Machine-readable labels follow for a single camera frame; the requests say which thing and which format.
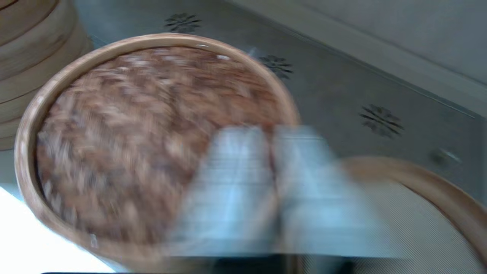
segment woven bamboo lid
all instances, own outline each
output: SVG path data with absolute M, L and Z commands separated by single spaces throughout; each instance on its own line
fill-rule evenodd
M 283 84 L 244 52 L 190 35 L 135 37 L 85 55 L 37 93 L 16 173 L 54 231 L 111 259 L 155 261 L 214 133 L 298 122 Z

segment stacked bamboo steamer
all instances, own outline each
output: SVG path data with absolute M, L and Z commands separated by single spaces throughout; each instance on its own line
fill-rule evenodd
M 37 90 L 91 49 L 70 0 L 0 0 L 0 150 Z

